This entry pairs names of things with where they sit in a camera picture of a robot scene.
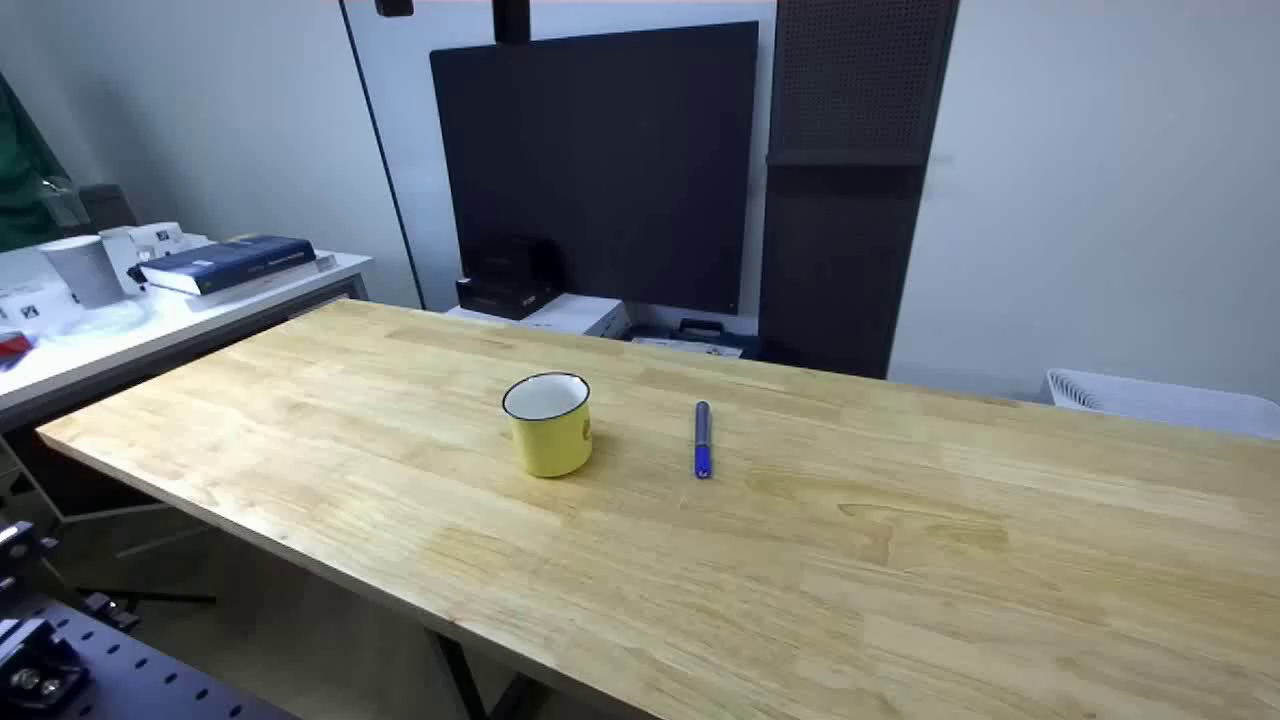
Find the blue pen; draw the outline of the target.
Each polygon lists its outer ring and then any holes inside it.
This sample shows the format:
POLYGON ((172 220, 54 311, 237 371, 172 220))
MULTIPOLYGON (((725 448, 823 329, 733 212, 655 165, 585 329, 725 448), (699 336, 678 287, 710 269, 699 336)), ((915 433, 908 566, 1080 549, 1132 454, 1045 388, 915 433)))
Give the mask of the blue pen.
POLYGON ((710 479, 717 458, 710 458, 710 408, 707 408, 707 400, 695 400, 692 433, 695 433, 692 475, 710 479))

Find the yellow enamel cup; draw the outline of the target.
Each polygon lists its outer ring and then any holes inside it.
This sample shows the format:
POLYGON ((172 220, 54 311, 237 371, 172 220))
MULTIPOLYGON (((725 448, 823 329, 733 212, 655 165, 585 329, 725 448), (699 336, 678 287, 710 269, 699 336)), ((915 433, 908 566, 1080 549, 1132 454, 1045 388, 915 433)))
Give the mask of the yellow enamel cup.
POLYGON ((590 458, 590 383, 574 371, 521 376, 500 410, 512 428, 517 463, 527 475, 570 475, 590 458))

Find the white flat box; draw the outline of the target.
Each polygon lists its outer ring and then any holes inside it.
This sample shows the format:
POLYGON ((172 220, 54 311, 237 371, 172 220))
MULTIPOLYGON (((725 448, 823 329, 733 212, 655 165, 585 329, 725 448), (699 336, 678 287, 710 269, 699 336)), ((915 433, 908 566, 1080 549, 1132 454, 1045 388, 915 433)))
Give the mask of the white flat box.
POLYGON ((562 291, 525 316, 525 329, 562 331, 562 336, 618 336, 628 329, 628 311, 610 296, 574 296, 562 291))

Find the black box under monitor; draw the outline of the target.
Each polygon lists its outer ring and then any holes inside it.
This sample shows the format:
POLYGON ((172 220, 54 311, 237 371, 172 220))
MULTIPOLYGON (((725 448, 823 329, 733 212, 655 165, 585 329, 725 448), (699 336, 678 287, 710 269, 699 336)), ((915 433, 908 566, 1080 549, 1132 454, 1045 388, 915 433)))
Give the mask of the black box under monitor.
POLYGON ((473 311, 525 319, 562 291, 561 252, 549 239, 493 239, 465 254, 456 298, 473 311))

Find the black monitor screen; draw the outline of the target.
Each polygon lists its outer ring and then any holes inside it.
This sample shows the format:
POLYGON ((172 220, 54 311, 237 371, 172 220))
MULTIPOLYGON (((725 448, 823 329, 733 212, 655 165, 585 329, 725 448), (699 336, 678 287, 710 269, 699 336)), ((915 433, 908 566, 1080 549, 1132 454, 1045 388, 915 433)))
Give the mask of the black monitor screen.
POLYGON ((570 291, 733 311, 756 19, 428 57, 465 271, 533 245, 570 291))

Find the dark tall panel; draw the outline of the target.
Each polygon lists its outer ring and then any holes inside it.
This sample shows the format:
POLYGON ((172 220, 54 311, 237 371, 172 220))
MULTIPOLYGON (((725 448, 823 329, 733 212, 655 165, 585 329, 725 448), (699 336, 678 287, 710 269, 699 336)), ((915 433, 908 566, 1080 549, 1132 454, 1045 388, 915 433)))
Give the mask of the dark tall panel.
POLYGON ((885 376, 958 0, 781 0, 767 359, 885 376))

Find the dark blue book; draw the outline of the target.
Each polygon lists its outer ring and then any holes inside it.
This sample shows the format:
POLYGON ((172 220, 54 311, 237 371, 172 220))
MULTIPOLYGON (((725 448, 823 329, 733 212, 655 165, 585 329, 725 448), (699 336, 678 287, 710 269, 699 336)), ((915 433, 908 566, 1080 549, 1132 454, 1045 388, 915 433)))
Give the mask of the dark blue book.
POLYGON ((143 259, 140 275, 149 287, 206 296, 310 259, 314 249, 307 239, 248 234, 143 259))

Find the white bin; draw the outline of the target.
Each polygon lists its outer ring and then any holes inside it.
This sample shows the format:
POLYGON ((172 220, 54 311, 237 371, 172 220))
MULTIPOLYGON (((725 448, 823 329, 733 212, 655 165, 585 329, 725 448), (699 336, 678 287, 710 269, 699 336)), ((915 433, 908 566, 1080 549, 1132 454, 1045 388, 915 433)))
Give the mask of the white bin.
POLYGON ((1280 405, 1244 391, 1132 378, 1080 368, 1046 368, 1045 391, 1056 408, 1202 428, 1223 437, 1280 441, 1280 405))

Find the white side desk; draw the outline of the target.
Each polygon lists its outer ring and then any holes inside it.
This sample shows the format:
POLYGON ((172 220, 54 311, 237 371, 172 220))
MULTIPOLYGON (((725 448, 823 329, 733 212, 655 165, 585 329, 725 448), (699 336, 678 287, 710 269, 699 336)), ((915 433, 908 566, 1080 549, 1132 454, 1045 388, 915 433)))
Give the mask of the white side desk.
POLYGON ((66 336, 41 339, 0 376, 0 424, 31 424, 196 339, 225 345, 310 303, 359 296, 362 269, 366 254, 324 252, 310 269, 261 275, 214 296, 143 291, 124 307, 89 311, 66 336))

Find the black perforated metal plate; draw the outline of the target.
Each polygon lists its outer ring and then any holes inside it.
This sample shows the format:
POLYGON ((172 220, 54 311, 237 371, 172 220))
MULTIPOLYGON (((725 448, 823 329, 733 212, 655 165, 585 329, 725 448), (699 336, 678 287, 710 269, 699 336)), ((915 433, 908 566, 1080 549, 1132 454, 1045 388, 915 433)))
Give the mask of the black perforated metal plate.
POLYGON ((0 610, 0 720, 290 720, 45 596, 0 610))

